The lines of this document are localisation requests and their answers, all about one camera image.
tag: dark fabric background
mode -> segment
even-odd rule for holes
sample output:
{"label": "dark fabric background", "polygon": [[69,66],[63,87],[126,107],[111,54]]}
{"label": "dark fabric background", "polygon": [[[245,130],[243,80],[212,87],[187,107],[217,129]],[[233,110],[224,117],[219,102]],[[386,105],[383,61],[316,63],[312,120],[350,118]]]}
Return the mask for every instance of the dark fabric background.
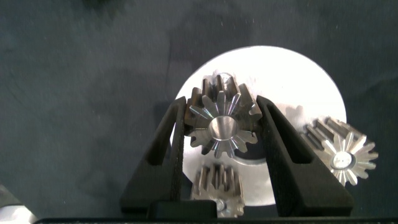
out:
{"label": "dark fabric background", "polygon": [[376,170],[347,187],[353,215],[395,216],[397,38],[398,1],[0,0],[0,182],[40,218],[118,217],[184,81],[274,45],[324,68],[376,142]]}

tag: white circular plate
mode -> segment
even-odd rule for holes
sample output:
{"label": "white circular plate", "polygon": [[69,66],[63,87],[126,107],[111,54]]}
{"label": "white circular plate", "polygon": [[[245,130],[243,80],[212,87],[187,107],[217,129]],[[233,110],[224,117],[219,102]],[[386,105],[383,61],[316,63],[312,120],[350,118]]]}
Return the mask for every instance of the white circular plate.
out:
{"label": "white circular plate", "polygon": [[[270,46],[226,52],[191,75],[176,98],[190,98],[192,88],[201,88],[203,77],[215,71],[234,75],[238,85],[247,85],[254,99],[260,95],[274,102],[298,132],[304,132],[304,126],[318,118],[331,116],[346,122],[344,102],[333,80],[319,65],[297,52]],[[220,159],[238,166],[226,155]],[[201,166],[215,161],[213,153],[203,156],[201,147],[192,148],[190,137],[185,137],[183,172],[192,182]],[[275,204],[268,170],[255,169],[247,174],[244,170],[238,168],[246,206]]]}

